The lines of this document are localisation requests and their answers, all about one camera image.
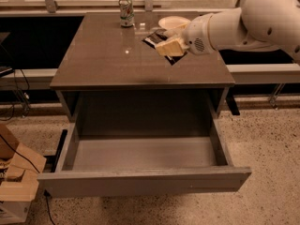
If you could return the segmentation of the white gripper with vent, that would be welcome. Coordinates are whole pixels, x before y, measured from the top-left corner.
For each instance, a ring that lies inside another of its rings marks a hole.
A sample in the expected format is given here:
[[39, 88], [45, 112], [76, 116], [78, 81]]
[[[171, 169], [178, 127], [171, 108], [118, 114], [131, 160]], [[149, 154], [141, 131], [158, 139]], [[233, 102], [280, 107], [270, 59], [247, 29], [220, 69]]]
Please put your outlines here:
[[168, 39], [159, 42], [155, 49], [161, 56], [182, 56], [188, 49], [196, 55], [210, 54], [215, 51], [210, 42], [209, 22], [213, 14], [198, 16], [189, 24], [181, 24], [166, 30], [163, 35]]

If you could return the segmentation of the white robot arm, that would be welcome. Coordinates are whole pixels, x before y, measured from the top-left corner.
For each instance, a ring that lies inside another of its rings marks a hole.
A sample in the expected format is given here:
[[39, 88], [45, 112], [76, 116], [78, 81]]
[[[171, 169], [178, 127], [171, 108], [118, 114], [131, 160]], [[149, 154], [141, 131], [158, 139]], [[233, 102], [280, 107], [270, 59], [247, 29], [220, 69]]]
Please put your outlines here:
[[231, 10], [177, 23], [155, 49], [162, 56], [215, 51], [265, 52], [281, 49], [300, 59], [300, 7], [297, 0], [246, 0]]

